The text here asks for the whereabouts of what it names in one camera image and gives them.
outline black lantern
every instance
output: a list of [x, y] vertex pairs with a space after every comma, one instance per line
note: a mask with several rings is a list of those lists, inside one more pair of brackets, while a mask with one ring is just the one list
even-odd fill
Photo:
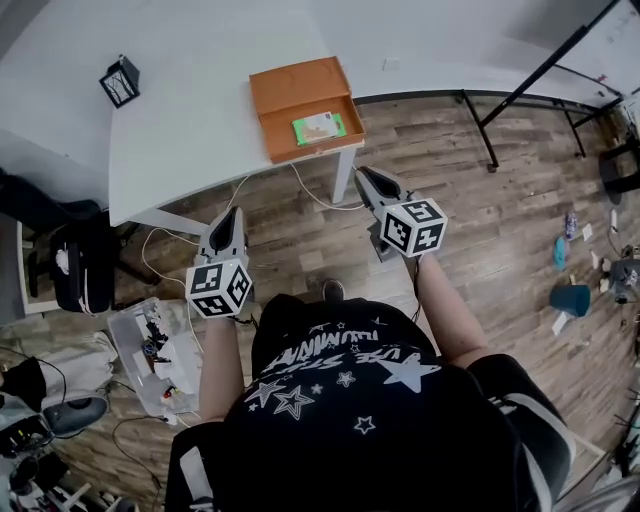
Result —
[[100, 79], [100, 85], [116, 108], [120, 108], [140, 96], [139, 77], [138, 68], [124, 55], [120, 55], [118, 62], [109, 66], [106, 76]]

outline shoe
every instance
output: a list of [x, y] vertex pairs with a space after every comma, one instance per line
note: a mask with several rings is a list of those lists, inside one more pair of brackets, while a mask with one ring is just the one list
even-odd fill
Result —
[[325, 302], [342, 302], [344, 286], [337, 279], [327, 279], [322, 285], [322, 298]]

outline teal bucket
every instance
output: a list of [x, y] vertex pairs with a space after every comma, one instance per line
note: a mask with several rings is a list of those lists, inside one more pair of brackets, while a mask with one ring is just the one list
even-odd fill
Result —
[[573, 316], [584, 316], [591, 304], [591, 292], [585, 284], [554, 286], [549, 296], [551, 305]]

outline person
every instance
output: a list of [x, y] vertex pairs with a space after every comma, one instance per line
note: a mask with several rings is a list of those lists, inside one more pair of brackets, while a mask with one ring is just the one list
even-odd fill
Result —
[[244, 389], [233, 321], [209, 320], [202, 423], [174, 439], [166, 510], [551, 510], [573, 437], [436, 258], [417, 265], [440, 357], [402, 312], [330, 281], [323, 302], [266, 305]]

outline green book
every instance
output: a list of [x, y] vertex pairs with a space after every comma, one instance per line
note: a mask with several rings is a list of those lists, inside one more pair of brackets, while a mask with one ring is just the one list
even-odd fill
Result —
[[344, 137], [347, 130], [340, 114], [323, 112], [293, 121], [298, 146], [307, 146], [335, 137]]

